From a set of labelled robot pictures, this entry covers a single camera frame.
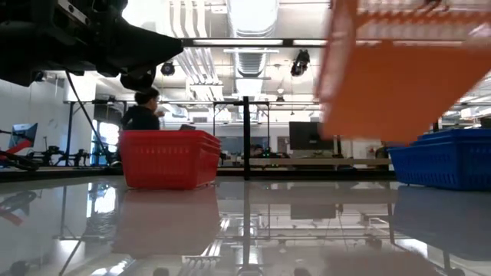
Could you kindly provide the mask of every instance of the blurry orange object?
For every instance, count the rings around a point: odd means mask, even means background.
[[[491,0],[422,3],[333,0],[324,135],[415,140],[491,70]]]

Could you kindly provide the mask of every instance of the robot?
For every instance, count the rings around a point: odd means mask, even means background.
[[[128,89],[150,87],[156,67],[182,41],[128,24],[127,0],[0,0],[0,79],[28,87],[44,71],[121,75]]]

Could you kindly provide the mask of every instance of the blue basket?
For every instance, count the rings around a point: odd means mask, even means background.
[[[389,149],[397,180],[441,189],[491,190],[491,130],[449,130]]]

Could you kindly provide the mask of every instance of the ceiling pipe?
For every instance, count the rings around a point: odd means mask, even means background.
[[[180,0],[173,0],[173,32],[178,38],[183,38],[184,33],[181,28],[181,1]],[[190,50],[185,48],[182,55],[182,61],[183,63],[189,68],[189,71],[197,76],[198,80],[200,83],[204,84],[205,83],[205,78],[203,75],[198,72],[199,67],[197,64],[194,64],[193,61],[196,63],[196,60],[192,57],[190,54]]]
[[[163,0],[162,5],[163,16],[162,20],[157,21],[156,23],[157,32],[170,37],[174,37],[175,34],[173,33],[172,25],[170,23],[170,0]],[[177,61],[178,65],[181,67],[181,69],[183,69],[184,74],[186,74],[186,76],[192,81],[193,84],[199,83],[198,76],[193,75],[189,67],[186,66],[186,63],[183,61],[183,56],[181,54],[178,54],[174,58],[174,60]]]
[[[196,0],[196,10],[198,14],[196,28],[198,30],[199,37],[207,38],[208,34],[206,33],[205,27],[205,0]],[[213,83],[220,84],[210,48],[201,48],[200,50],[203,53],[203,57],[206,59],[206,63],[209,65],[210,73],[213,76]]]
[[[227,0],[229,25],[234,38],[270,38],[278,20],[278,0]],[[236,89],[241,95],[261,93],[266,53],[240,52],[234,54]]]
[[[185,28],[186,33],[190,38],[196,37],[196,32],[194,31],[194,20],[193,20],[193,0],[184,0],[184,5],[186,8],[186,20],[185,20]],[[204,52],[202,48],[194,49],[196,56],[199,58],[201,65],[203,66],[204,73],[206,74],[206,80],[208,84],[213,83],[213,76],[210,73],[209,65],[206,63],[206,59],[204,57]]]

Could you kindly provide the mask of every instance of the black cable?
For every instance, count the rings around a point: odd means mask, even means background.
[[[97,138],[97,142],[102,147],[104,154],[106,154],[106,156],[109,156],[109,151],[104,147],[104,144],[102,143],[101,136],[99,135],[99,133],[96,131],[94,125],[92,124],[91,117],[89,116],[89,113],[87,113],[87,110],[84,107],[84,103],[82,103],[82,101],[80,100],[80,97],[78,96],[77,91],[75,90],[74,82],[72,81],[72,79],[70,77],[70,72],[65,71],[65,73],[67,75],[67,79],[68,79],[68,82],[70,83],[71,89],[74,91],[75,97],[77,98],[77,102],[78,102],[78,104],[80,104],[80,108],[82,109],[82,111],[84,111],[85,117],[87,118],[87,121],[91,125],[92,131],[94,131],[94,133],[95,133],[95,136]]]

